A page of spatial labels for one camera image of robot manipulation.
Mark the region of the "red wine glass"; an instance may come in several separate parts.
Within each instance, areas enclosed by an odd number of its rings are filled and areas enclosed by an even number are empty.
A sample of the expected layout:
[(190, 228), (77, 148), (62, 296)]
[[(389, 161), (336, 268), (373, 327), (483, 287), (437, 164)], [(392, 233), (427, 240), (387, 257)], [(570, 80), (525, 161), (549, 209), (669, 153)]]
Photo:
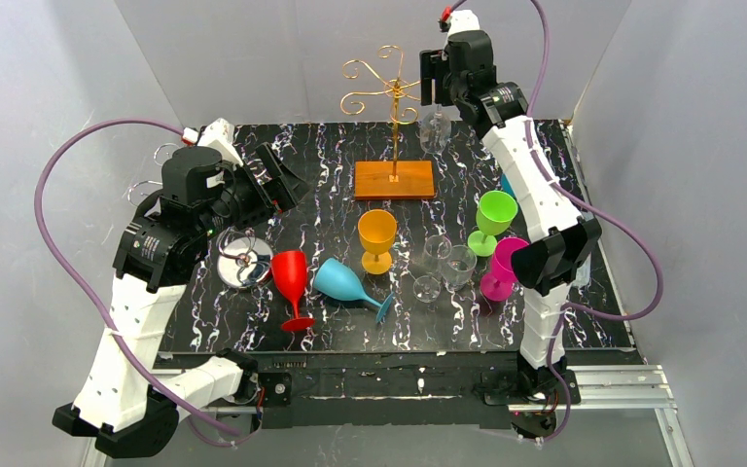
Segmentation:
[(281, 325), (281, 329), (290, 333), (304, 331), (315, 324), (315, 319), (301, 316), (300, 300), (307, 284), (307, 267), (305, 255), (299, 250), (277, 253), (271, 260), (271, 273), (274, 284), (281, 295), (291, 303), (293, 317)]

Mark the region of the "orange yellow wine glass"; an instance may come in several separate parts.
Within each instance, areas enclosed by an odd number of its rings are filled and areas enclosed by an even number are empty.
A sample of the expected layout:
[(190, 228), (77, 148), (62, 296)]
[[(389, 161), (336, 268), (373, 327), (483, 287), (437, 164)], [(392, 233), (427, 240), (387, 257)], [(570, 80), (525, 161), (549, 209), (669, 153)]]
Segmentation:
[(361, 264), (366, 273), (379, 275), (392, 266), (390, 249), (395, 242), (397, 221), (383, 209), (372, 209), (358, 221), (358, 234), (364, 254)]

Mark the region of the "teal wine glass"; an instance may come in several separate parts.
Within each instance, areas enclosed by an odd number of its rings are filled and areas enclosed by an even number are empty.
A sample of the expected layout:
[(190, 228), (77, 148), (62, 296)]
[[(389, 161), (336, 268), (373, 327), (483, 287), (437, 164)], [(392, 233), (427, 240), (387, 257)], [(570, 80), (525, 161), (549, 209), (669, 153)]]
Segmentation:
[(394, 302), (391, 293), (382, 302), (370, 297), (358, 275), (335, 258), (327, 259), (317, 270), (313, 287), (320, 293), (341, 302), (364, 301), (378, 308), (375, 322), (382, 323)]

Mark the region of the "blue wine glass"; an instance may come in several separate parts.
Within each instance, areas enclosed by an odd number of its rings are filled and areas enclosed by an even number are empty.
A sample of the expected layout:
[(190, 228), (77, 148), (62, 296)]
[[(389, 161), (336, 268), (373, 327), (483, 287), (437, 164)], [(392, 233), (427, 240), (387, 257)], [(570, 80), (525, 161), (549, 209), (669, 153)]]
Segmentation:
[(505, 175), (501, 176), (501, 188), (502, 188), (502, 190), (505, 193), (509, 194), (512, 198), (516, 197), (516, 194), (515, 194), (512, 186), (511, 186), (508, 178)]

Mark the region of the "green wine glass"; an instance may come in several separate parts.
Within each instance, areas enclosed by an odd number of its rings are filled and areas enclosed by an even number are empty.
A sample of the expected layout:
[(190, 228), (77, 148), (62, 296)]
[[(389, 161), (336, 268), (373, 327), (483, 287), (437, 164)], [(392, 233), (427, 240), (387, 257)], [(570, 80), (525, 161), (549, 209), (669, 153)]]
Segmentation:
[(498, 244), (497, 236), (507, 230), (518, 213), (516, 200), (499, 190), (484, 193), (478, 203), (477, 229), (467, 238), (468, 247), (478, 257), (491, 256)]

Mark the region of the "clear ribbed wine glass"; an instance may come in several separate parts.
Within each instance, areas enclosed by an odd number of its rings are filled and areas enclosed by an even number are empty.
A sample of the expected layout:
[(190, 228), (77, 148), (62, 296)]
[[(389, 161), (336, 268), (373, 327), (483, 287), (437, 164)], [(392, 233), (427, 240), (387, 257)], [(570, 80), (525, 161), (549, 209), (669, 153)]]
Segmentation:
[(442, 260), (440, 273), (451, 290), (464, 287), (472, 278), (477, 264), (477, 256), (467, 245), (455, 245), (448, 256)]

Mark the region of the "pink wine glass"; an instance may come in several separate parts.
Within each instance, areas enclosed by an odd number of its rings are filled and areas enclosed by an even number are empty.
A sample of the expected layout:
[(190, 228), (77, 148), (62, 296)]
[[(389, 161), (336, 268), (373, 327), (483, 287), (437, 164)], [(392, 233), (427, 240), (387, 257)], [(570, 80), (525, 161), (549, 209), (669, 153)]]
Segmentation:
[(517, 283), (512, 266), (512, 255), (529, 245), (520, 237), (501, 239), (489, 262), (488, 272), (480, 280), (482, 296), (492, 302), (504, 302), (514, 291)]

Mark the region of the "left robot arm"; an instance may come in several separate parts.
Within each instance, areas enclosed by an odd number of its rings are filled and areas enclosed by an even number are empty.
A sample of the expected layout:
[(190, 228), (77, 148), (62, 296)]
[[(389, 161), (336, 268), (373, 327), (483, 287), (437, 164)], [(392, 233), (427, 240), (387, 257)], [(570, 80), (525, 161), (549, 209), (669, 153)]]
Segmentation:
[(205, 146), (178, 149), (163, 164), (160, 188), (139, 203), (122, 233), (89, 376), (75, 400), (55, 410), (55, 427), (93, 438), (114, 459), (151, 457), (185, 417), (238, 394), (257, 374), (257, 361), (234, 350), (177, 377), (152, 374), (167, 322), (210, 240), (226, 229), (256, 227), (307, 193), (307, 184), (270, 145), (255, 153), (266, 181)]

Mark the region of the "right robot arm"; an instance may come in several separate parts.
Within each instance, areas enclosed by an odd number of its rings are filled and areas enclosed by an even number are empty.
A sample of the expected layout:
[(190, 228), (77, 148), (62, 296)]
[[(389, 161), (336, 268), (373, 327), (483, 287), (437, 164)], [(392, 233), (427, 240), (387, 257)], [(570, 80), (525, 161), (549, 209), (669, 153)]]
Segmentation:
[(528, 117), (519, 86), (497, 79), (488, 34), (479, 29), (447, 33), (440, 50), (420, 54), (421, 102), (454, 106), (494, 157), (515, 193), (529, 243), (511, 256), (522, 286), (523, 338), (518, 350), (516, 390), (559, 395), (566, 371), (561, 327), (572, 282), (602, 234), (559, 192)]

